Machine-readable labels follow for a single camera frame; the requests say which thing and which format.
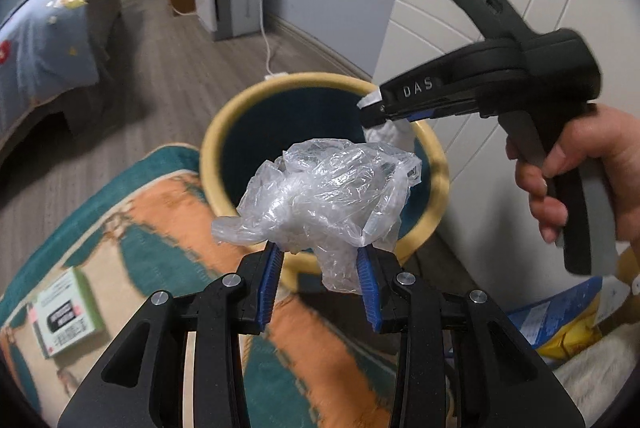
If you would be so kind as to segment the clear plastic bag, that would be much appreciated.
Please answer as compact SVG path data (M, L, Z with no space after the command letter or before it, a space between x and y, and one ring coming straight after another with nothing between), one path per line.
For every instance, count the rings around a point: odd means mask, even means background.
M329 291L358 294L358 249L395 248L401 212L421 171L418 155L385 143L299 142L259 166L235 216L213 221L213 237L311 251Z

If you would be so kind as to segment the white purple tissue wad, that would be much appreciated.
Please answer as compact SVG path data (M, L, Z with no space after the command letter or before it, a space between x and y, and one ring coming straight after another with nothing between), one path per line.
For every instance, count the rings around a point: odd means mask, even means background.
M363 96L357 102L357 107L360 111L367 109L367 107L373 107L378 114L384 113L386 107L381 90L377 88L374 92ZM374 125L361 124L361 127L364 141L367 143L385 143L407 152L414 151L416 135L412 125L406 119L400 119L399 121L386 119L384 123Z

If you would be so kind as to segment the yellow teal trash bin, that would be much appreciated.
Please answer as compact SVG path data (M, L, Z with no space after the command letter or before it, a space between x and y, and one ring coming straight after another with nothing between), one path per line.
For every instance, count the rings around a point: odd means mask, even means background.
M215 240L277 244L284 283L320 273L332 292L356 294L358 249L406 261L435 232L449 197L442 145L425 122L363 129L372 83L306 72L242 90L208 125L200 176Z

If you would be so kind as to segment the blue yellow bag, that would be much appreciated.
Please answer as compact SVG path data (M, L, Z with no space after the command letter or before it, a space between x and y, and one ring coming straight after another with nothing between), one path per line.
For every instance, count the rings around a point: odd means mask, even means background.
M547 362L564 362L598 342L601 323L623 307L628 284L593 277L536 304L508 313L523 337Z

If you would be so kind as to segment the white power strip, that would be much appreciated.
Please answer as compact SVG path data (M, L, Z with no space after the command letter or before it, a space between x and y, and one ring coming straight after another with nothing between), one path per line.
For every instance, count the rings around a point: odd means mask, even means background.
M288 76L288 72L279 72L279 73L269 73L265 76L265 81L274 80L275 78L280 78L283 76Z

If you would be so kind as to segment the green white medicine box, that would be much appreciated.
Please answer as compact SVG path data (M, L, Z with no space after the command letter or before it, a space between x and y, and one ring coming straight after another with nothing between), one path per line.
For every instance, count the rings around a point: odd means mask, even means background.
M46 359L104 331L88 279L68 268L27 307L27 318Z

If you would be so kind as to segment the bed with blue quilt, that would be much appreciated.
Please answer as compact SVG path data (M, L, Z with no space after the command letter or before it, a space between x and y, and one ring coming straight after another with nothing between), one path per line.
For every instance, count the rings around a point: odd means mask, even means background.
M20 0L1 22L1 142L37 107L96 84L120 0Z

